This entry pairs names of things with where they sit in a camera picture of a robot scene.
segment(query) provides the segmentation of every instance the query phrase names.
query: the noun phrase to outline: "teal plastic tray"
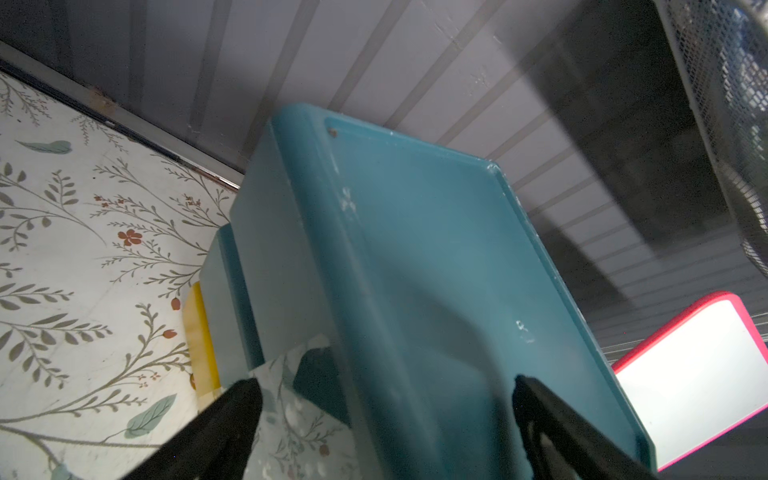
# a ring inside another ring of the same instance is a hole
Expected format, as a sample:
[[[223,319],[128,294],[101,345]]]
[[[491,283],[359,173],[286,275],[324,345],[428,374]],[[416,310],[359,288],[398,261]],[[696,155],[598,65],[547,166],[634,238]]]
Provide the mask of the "teal plastic tray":
[[[310,329],[328,330],[347,401],[357,404],[356,441],[372,445],[385,477],[530,478],[511,410],[519,374],[655,467],[652,444],[498,165],[309,105],[284,108],[232,215],[246,283],[260,276],[262,286],[270,271],[249,272],[257,267],[244,257],[264,256],[264,243],[253,246],[253,212],[270,209],[253,194],[267,188],[264,164],[284,167],[307,268],[328,309]],[[279,272],[280,261],[272,264]],[[304,302],[300,291],[295,303]],[[259,335],[265,352],[280,341]]]

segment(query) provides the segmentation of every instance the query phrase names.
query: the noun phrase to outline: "teal plastic container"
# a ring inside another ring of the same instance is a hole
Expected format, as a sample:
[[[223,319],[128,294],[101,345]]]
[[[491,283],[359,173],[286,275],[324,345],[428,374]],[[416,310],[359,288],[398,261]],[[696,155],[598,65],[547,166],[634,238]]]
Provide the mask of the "teal plastic container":
[[[214,236],[203,268],[200,291],[207,313],[221,385],[229,387],[264,363],[261,341],[253,320],[243,270],[234,246],[232,226]]]
[[[282,200],[265,197],[270,188]],[[266,127],[232,226],[265,359],[295,343],[296,325],[283,334],[278,316],[311,316],[306,337],[331,339],[364,477],[530,478],[511,408],[520,374],[655,467],[647,434],[493,162],[292,105]],[[285,247],[296,235],[296,252],[308,252],[298,263]],[[316,285],[296,287],[283,264]],[[280,303],[290,311],[260,305],[265,288],[292,298]]]

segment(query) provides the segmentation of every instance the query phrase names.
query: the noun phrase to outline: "red flower pattern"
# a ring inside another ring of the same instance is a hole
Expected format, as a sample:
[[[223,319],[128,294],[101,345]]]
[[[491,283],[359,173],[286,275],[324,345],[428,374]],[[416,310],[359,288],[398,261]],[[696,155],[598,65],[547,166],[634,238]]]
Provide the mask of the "red flower pattern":
[[[190,197],[189,195],[184,195],[184,199],[187,201],[187,205],[191,205],[193,207],[200,206],[200,201],[195,201],[194,198]]]
[[[141,243],[141,237],[141,233],[136,233],[132,228],[127,232],[118,232],[118,238],[124,240],[123,243],[126,247],[130,247],[131,244],[138,245]]]

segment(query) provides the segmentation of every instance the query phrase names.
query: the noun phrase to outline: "red frame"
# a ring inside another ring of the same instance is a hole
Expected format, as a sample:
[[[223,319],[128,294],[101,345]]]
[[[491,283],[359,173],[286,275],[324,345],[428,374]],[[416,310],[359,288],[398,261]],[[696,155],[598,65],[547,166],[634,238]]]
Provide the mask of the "red frame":
[[[766,363],[768,363],[768,348],[766,348],[765,342],[763,341],[760,334],[757,332],[755,323],[752,321],[752,317],[750,316],[750,314],[746,311],[746,307],[742,303],[741,298],[739,298],[737,295],[731,292],[714,292],[714,293],[710,293],[709,295],[701,297],[699,300],[694,302],[693,305],[683,310],[682,313],[675,316],[667,324],[665,324],[659,330],[654,332],[653,335],[649,336],[642,343],[634,347],[629,353],[627,353],[627,355],[621,357],[613,365],[614,373],[619,373],[621,370],[627,368],[632,362],[640,358],[648,350],[652,349],[661,340],[667,338],[667,336],[669,336],[672,332],[680,328],[680,326],[682,326],[683,324],[685,324],[685,322],[693,318],[701,310],[707,308],[709,305],[712,305],[713,303],[722,302],[723,300],[727,300],[731,302],[731,305],[733,305],[733,308],[735,308],[736,312],[739,314],[739,318],[741,318],[741,321],[744,322],[744,326],[746,327],[746,330],[752,336],[752,340],[754,340],[755,344],[757,345],[757,349],[760,351],[760,353],[763,354],[763,358],[766,360]],[[697,447],[677,457],[672,462],[669,462],[666,465],[662,465],[661,467],[659,467],[659,472],[661,470],[664,470],[666,467],[672,465],[673,463],[679,461],[681,458],[687,457],[691,453],[705,446],[707,443],[712,442],[714,439],[717,439],[722,435],[724,435],[725,433],[730,432],[731,430],[735,429],[737,426],[751,419],[752,417],[762,412],[766,408],[768,408],[768,403],[760,407],[751,415],[740,420],[739,422],[734,423],[727,429],[723,430],[722,432],[715,435],[711,439],[702,443],[701,445],[698,445]]]

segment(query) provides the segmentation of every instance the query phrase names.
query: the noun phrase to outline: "whiteboard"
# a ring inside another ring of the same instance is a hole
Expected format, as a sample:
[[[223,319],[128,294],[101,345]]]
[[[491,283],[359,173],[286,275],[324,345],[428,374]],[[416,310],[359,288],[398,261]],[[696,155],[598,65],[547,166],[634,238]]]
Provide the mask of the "whiteboard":
[[[614,364],[662,470],[768,407],[768,349],[741,299],[712,293]]]

